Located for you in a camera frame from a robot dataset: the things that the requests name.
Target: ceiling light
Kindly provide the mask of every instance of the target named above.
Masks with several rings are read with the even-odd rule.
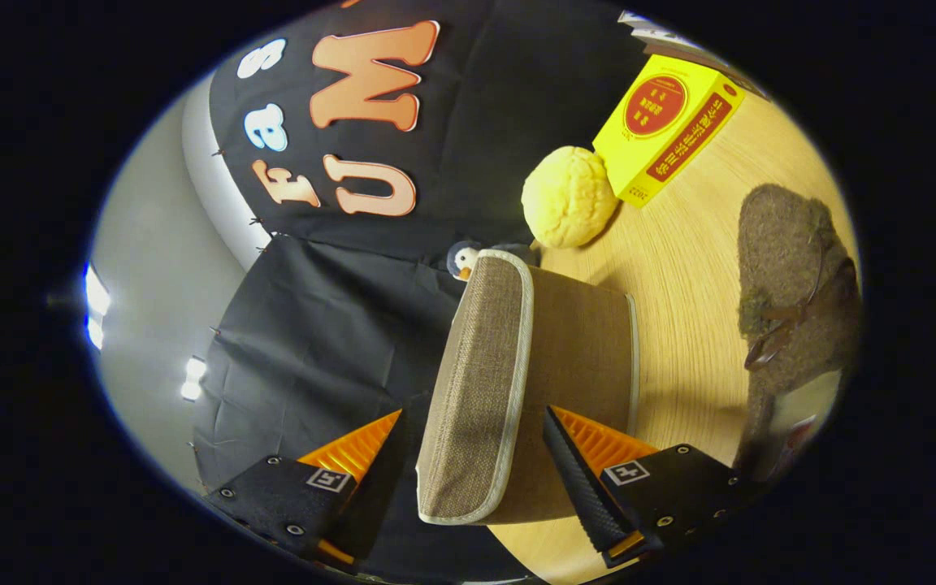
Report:
[[[85,318],[85,329],[89,330],[89,341],[96,345],[96,349],[103,349],[103,327],[100,325],[99,319],[89,315],[88,318]]]
[[[179,389],[179,394],[184,397],[184,399],[193,402],[201,396],[201,385],[197,382],[186,382],[183,384],[182,388]]]
[[[111,307],[111,295],[100,282],[91,262],[85,267],[85,297],[89,300],[89,309],[96,314],[107,314],[107,308]]]
[[[205,366],[205,363],[202,362],[200,358],[190,358],[189,362],[186,362],[186,381],[197,382],[200,378],[204,377],[205,371],[207,370],[208,367]]]

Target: white wall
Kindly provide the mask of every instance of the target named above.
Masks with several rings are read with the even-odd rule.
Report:
[[[219,236],[187,173],[184,103],[164,111],[120,171],[92,259],[111,296],[99,359],[107,396],[154,462],[201,495],[187,444],[193,404],[179,388],[190,356],[206,354],[208,327],[219,325],[246,266]]]
[[[259,256],[257,248],[270,243],[270,234],[257,223],[249,225],[255,215],[252,208],[233,182],[223,156],[212,156],[219,151],[219,143],[208,111],[211,79],[208,75],[189,90],[183,111],[183,153],[193,186],[215,230],[247,271]]]

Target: yellow box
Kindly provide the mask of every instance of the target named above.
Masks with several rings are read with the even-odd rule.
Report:
[[[719,71],[653,55],[595,136],[609,183],[642,207],[687,166],[743,102]]]

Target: black fabric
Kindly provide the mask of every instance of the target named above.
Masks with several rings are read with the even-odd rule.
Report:
[[[272,240],[231,300],[197,400],[197,466],[210,489],[262,457],[297,458],[398,408],[404,456],[365,573],[397,582],[528,574],[483,526],[417,516],[414,462],[464,283],[445,270],[289,236]]]
[[[466,238],[530,244],[523,181],[561,145],[590,148],[648,58],[631,27],[616,22],[619,12],[612,4],[576,0],[371,0],[316,11],[220,64],[210,91],[214,132],[234,181],[267,231],[432,266]],[[392,123],[363,119],[313,125],[310,97],[345,78],[313,66],[320,38],[426,20],[441,27],[431,59],[420,67],[391,62],[422,78],[404,90],[420,100],[415,129],[401,132]],[[242,57],[278,37],[287,41],[283,58],[238,78]],[[267,103],[284,112],[288,145],[282,152],[258,149],[245,135],[245,115]],[[404,171],[416,185],[416,207],[400,218],[346,214],[335,196],[339,184],[375,196],[389,195],[389,188],[366,179],[331,181],[323,170],[326,154]],[[323,206],[276,204],[250,170],[256,159],[307,177]]]

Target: letter w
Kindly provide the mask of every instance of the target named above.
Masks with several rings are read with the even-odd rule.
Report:
[[[375,100],[383,93],[418,85],[421,77],[379,59],[400,59],[409,66],[424,64],[439,37],[439,23],[424,21],[406,28],[379,30],[351,37],[320,38],[313,64],[348,73],[341,81],[319,90],[309,100],[309,117],[317,128],[335,119],[378,119],[409,132],[417,126],[419,102],[412,93],[394,100]]]

